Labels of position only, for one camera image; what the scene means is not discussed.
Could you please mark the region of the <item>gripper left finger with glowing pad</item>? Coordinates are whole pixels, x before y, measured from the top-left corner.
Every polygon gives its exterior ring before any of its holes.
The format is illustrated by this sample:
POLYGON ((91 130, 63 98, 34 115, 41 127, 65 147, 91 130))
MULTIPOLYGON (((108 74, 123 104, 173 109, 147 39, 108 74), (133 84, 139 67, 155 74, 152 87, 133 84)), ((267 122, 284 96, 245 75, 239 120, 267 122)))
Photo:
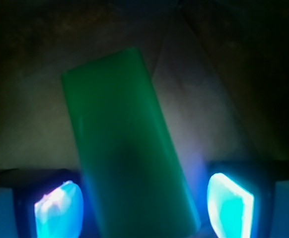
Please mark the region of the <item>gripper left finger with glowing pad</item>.
POLYGON ((79 238, 84 202, 79 171, 0 169, 0 238, 79 238))

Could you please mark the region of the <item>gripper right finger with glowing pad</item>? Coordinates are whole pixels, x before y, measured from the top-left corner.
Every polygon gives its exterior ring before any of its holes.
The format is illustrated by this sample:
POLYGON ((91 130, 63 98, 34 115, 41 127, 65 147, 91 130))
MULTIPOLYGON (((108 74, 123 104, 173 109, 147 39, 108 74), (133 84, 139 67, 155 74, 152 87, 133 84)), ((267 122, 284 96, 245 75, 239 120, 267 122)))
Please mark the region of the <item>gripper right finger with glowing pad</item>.
POLYGON ((207 208, 219 238, 289 238, 289 161, 210 166, 207 208))

